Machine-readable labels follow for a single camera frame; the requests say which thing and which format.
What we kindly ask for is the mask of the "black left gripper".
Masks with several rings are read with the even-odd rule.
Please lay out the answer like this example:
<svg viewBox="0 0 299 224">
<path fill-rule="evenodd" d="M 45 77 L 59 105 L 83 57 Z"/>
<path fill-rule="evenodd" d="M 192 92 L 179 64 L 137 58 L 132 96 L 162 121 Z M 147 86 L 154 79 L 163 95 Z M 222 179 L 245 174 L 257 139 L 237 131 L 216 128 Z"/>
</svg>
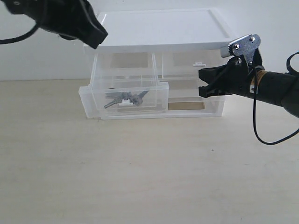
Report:
<svg viewBox="0 0 299 224">
<path fill-rule="evenodd" d="M 12 15 L 25 15 L 35 21 L 28 32 L 5 41 L 26 40 L 41 28 L 97 49 L 108 36 L 86 0 L 6 0 L 4 6 Z"/>
</svg>

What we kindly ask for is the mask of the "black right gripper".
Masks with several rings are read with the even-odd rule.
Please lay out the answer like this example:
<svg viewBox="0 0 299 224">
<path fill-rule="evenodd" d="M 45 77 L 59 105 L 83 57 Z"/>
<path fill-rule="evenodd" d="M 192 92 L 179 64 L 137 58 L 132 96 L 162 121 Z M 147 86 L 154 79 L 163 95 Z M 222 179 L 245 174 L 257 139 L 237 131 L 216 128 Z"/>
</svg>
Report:
<svg viewBox="0 0 299 224">
<path fill-rule="evenodd" d="M 228 96 L 252 96 L 265 76 L 262 57 L 256 49 L 251 62 L 245 57 L 232 58 L 227 65 L 199 70 L 199 79 L 207 86 L 199 86 L 199 96 L 203 98 Z"/>
</svg>

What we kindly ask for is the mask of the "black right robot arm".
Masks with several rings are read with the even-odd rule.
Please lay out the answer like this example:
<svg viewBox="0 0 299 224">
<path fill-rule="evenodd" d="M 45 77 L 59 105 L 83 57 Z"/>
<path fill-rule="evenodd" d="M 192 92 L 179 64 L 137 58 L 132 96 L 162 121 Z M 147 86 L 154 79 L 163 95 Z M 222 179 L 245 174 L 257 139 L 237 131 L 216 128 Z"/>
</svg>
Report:
<svg viewBox="0 0 299 224">
<path fill-rule="evenodd" d="M 207 85 L 199 87 L 203 98 L 239 95 L 284 108 L 299 115 L 299 74 L 288 68 L 287 73 L 266 71 L 258 49 L 250 61 L 234 56 L 227 64 L 199 70 L 199 79 Z"/>
</svg>

